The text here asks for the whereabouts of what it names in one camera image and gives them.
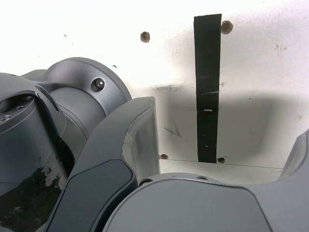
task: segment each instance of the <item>white panel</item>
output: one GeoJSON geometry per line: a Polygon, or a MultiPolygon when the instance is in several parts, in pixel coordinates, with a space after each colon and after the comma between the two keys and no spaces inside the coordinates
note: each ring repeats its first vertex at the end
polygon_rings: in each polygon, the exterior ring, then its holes
{"type": "Polygon", "coordinates": [[[160,160],[161,173],[192,173],[229,184],[261,184],[276,181],[280,168],[262,168],[232,164],[160,160]]]}
{"type": "Polygon", "coordinates": [[[197,161],[193,20],[222,14],[234,27],[221,40],[217,156],[282,168],[309,127],[308,12],[306,0],[3,1],[0,72],[97,60],[132,97],[156,97],[160,153],[197,161]],[[143,31],[149,43],[140,41],[143,31]]]}

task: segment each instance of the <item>hex bolt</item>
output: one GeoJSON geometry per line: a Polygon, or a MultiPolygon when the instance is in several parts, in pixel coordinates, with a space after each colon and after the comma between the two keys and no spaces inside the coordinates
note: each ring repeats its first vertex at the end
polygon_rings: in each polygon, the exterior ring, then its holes
{"type": "Polygon", "coordinates": [[[104,83],[103,79],[98,78],[98,79],[96,80],[96,86],[97,86],[98,88],[104,88],[105,83],[104,83]]]}

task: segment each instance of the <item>screw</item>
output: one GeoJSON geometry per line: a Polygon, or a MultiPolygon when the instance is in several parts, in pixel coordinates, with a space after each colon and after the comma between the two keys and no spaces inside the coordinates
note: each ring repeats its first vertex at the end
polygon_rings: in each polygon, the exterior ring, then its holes
{"type": "Polygon", "coordinates": [[[105,83],[104,83],[104,81],[103,81],[101,78],[98,78],[98,79],[96,80],[96,86],[97,86],[98,88],[104,88],[104,85],[105,85],[105,83]]]}
{"type": "Polygon", "coordinates": [[[149,41],[150,41],[150,34],[149,34],[149,32],[146,32],[146,31],[142,32],[140,34],[140,41],[142,41],[144,43],[149,43],[149,41]]]}
{"type": "Polygon", "coordinates": [[[224,35],[229,34],[233,29],[233,24],[230,21],[223,21],[221,25],[221,33],[224,35]]]}
{"type": "Polygon", "coordinates": [[[162,160],[168,160],[169,157],[168,157],[168,155],[162,154],[162,155],[160,156],[160,159],[162,159],[162,160]]]}

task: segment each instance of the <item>black tape strip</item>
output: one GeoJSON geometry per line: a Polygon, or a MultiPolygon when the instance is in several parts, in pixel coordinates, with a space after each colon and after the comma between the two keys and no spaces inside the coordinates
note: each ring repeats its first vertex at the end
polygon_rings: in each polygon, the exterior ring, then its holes
{"type": "Polygon", "coordinates": [[[216,163],[221,14],[194,18],[198,161],[216,163]]]}

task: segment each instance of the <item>screw hole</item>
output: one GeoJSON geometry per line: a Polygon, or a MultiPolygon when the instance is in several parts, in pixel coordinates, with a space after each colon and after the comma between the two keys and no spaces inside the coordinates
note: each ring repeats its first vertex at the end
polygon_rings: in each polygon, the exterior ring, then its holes
{"type": "Polygon", "coordinates": [[[142,32],[140,34],[140,41],[142,41],[143,43],[149,43],[149,41],[150,41],[149,32],[146,32],[146,31],[142,32]]]}
{"type": "Polygon", "coordinates": [[[139,185],[139,186],[148,185],[150,182],[152,182],[152,179],[149,179],[149,178],[143,179],[143,180],[140,182],[140,185],[139,185]]]}
{"type": "Polygon", "coordinates": [[[199,177],[197,177],[197,179],[207,180],[207,178],[206,178],[206,177],[204,177],[204,176],[199,176],[199,177]]]}
{"type": "Polygon", "coordinates": [[[0,118],[0,122],[6,122],[6,121],[8,121],[8,120],[10,120],[10,119],[11,119],[11,116],[10,116],[10,115],[2,116],[2,117],[0,118]]]}
{"type": "Polygon", "coordinates": [[[168,159],[169,159],[169,156],[168,156],[168,155],[165,155],[165,154],[162,154],[162,155],[160,156],[160,159],[162,159],[162,160],[168,160],[168,159]]]}
{"type": "Polygon", "coordinates": [[[33,97],[28,96],[28,97],[24,97],[24,98],[23,98],[23,100],[25,100],[25,101],[26,101],[26,100],[30,100],[30,99],[33,99],[33,97]]]}
{"type": "Polygon", "coordinates": [[[223,21],[221,25],[221,33],[224,35],[229,34],[233,29],[233,24],[230,21],[223,21]]]}
{"type": "Polygon", "coordinates": [[[223,157],[217,159],[218,163],[225,163],[225,159],[223,157]]]}

